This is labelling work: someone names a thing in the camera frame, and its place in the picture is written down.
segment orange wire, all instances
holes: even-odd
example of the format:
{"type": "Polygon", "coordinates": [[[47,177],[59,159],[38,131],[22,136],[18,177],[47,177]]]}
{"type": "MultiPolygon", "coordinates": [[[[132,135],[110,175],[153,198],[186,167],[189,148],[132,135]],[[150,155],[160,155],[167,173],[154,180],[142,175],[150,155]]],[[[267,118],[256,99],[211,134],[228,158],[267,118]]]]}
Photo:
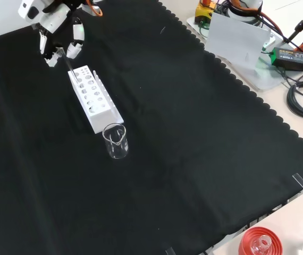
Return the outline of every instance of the orange wire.
{"type": "Polygon", "coordinates": [[[99,13],[96,12],[96,10],[93,8],[93,6],[92,6],[90,0],[87,0],[87,4],[89,5],[89,7],[91,8],[91,10],[92,10],[93,13],[95,13],[95,14],[96,14],[97,16],[99,16],[99,17],[102,17],[102,16],[103,16],[102,10],[99,9],[99,13]]]}
{"type": "MultiPolygon", "coordinates": [[[[231,0],[231,4],[235,8],[240,9],[242,11],[255,11],[255,12],[258,12],[258,9],[241,7],[239,0],[231,0]]],[[[265,13],[260,12],[260,16],[263,16],[265,19],[267,19],[281,34],[283,34],[283,32],[278,27],[278,25],[273,20],[271,20],[265,13]]]]}

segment white card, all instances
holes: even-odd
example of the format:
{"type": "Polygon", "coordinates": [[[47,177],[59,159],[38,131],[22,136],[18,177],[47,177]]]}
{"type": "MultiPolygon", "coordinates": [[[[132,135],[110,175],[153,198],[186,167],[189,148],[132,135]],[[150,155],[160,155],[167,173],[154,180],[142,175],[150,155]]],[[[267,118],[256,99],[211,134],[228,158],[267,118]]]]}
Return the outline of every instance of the white card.
{"type": "Polygon", "coordinates": [[[253,69],[271,32],[213,13],[205,50],[253,69]]]}

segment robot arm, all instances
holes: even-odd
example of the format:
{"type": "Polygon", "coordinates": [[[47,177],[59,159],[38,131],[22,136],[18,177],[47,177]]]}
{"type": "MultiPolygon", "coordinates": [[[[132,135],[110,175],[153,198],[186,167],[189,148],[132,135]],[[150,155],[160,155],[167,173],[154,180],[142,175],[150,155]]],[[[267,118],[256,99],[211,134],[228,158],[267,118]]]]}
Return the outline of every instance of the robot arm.
{"type": "MultiPolygon", "coordinates": [[[[54,45],[55,34],[59,32],[58,28],[71,17],[70,13],[85,2],[90,3],[90,0],[22,0],[18,13],[30,23],[36,17],[39,19],[37,28],[40,34],[40,53],[50,67],[55,66],[58,58],[61,57],[54,45]]],[[[98,6],[88,7],[92,13],[102,16],[98,6]]],[[[66,55],[74,59],[82,50],[85,34],[83,24],[78,18],[72,19],[72,25],[73,42],[69,44],[66,55]]]]}

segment red lid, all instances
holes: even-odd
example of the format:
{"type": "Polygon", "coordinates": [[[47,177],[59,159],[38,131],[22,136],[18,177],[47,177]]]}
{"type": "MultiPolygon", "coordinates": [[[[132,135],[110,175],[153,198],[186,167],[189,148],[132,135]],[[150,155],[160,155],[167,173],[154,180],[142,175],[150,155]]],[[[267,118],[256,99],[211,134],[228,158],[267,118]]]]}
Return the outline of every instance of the red lid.
{"type": "Polygon", "coordinates": [[[262,235],[268,235],[272,240],[271,250],[268,255],[282,255],[283,245],[278,236],[271,230],[264,227],[252,227],[245,232],[239,245],[239,255],[253,255],[251,251],[251,244],[254,239],[259,238],[262,235]]]}

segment table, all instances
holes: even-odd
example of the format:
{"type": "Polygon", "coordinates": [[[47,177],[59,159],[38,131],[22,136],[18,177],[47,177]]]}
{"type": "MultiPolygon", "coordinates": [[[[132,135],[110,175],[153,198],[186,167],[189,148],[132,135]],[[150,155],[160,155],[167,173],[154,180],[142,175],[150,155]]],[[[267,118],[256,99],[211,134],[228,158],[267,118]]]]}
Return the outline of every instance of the table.
{"type": "MultiPolygon", "coordinates": [[[[200,40],[202,37],[189,25],[187,25],[187,18],[194,15],[195,8],[197,6],[197,0],[184,0],[184,1],[172,1],[161,0],[164,5],[179,17],[181,22],[187,26],[192,33],[194,33],[200,40]]],[[[299,8],[302,4],[301,1],[287,0],[278,4],[274,0],[264,0],[264,12],[271,17],[272,20],[277,22],[283,33],[287,36],[291,35],[294,27],[300,20],[303,19],[303,8],[299,8]]],[[[295,38],[296,44],[302,42],[303,32],[295,38]]],[[[284,122],[288,123],[291,129],[295,130],[300,137],[303,138],[303,118],[295,115],[288,109],[286,105],[286,95],[288,92],[287,85],[280,85],[268,91],[258,91],[253,88],[247,80],[241,77],[232,67],[229,62],[224,62],[231,72],[242,80],[243,83],[250,87],[251,91],[254,91],[258,97],[261,97],[265,103],[269,104],[271,109],[274,109],[278,116],[281,116],[284,122]]],[[[298,100],[303,104],[303,97],[297,96],[298,100]]]]}
{"type": "Polygon", "coordinates": [[[99,74],[130,152],[109,158],[36,31],[0,37],[0,254],[196,254],[299,192],[303,141],[176,19],[152,0],[101,5],[96,22],[77,13],[72,64],[99,74]]]}
{"type": "MultiPolygon", "coordinates": [[[[302,254],[303,194],[255,225],[272,230],[283,244],[283,255],[302,254]]],[[[244,232],[213,251],[213,255],[238,255],[244,232]]]]}

